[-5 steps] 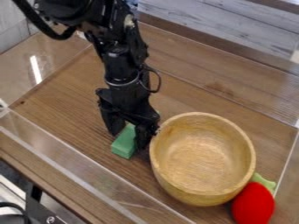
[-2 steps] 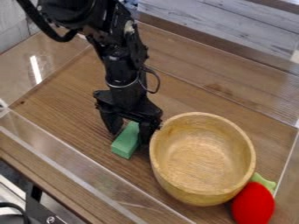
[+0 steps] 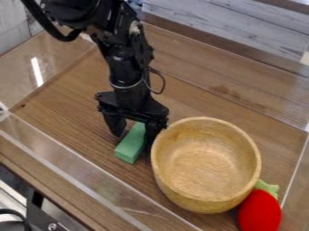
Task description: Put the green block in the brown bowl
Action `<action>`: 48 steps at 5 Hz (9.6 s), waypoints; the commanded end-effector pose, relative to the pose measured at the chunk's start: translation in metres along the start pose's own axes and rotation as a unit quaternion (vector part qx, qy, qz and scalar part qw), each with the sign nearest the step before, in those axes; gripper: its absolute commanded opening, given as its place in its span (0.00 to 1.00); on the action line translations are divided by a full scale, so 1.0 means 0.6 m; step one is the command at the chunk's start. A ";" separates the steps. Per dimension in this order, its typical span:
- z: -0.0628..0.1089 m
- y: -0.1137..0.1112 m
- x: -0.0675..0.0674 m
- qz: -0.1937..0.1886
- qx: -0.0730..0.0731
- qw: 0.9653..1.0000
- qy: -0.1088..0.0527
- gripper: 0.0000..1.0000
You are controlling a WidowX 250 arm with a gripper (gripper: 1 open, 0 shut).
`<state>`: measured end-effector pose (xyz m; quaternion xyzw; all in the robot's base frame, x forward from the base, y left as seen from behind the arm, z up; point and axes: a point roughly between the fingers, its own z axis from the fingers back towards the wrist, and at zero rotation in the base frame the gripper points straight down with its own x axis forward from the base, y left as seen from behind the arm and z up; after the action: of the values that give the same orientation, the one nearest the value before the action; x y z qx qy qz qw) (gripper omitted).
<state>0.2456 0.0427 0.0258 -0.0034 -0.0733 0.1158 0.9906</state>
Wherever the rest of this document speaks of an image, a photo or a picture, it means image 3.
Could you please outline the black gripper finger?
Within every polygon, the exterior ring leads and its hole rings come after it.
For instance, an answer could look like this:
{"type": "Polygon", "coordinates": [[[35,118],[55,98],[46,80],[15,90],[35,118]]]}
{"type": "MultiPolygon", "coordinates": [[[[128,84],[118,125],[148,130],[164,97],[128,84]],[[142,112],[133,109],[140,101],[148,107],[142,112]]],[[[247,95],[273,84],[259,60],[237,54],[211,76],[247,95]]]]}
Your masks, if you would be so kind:
{"type": "Polygon", "coordinates": [[[117,137],[121,137],[128,126],[126,118],[122,115],[114,114],[112,112],[104,112],[104,117],[112,134],[117,137]]]}
{"type": "Polygon", "coordinates": [[[164,129],[168,128],[166,121],[152,121],[145,124],[145,150],[150,151],[153,147],[153,143],[156,141],[156,137],[161,133],[164,129]]]}

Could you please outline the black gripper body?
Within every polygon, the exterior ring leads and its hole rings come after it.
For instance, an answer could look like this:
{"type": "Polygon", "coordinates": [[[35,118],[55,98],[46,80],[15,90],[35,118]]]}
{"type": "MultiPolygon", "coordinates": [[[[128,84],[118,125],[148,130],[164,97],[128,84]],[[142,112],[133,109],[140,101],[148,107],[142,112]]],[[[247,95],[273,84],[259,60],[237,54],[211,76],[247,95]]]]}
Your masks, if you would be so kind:
{"type": "Polygon", "coordinates": [[[113,91],[98,92],[98,111],[112,112],[126,120],[148,123],[166,121],[169,109],[156,101],[149,84],[142,80],[132,86],[113,85],[113,91]]]}

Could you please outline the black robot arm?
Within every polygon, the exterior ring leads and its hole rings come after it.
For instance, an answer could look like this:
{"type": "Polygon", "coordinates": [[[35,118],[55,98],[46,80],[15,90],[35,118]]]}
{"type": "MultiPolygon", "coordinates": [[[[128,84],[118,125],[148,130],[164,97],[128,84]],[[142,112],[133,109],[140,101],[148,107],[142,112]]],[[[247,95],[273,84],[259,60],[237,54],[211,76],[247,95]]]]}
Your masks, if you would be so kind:
{"type": "Polygon", "coordinates": [[[140,15],[126,0],[21,0],[41,26],[62,42],[90,35],[109,66],[113,90],[100,92],[98,111],[112,133],[121,136],[128,122],[145,124],[145,147],[168,127],[169,109],[154,99],[156,71],[140,15]]]}

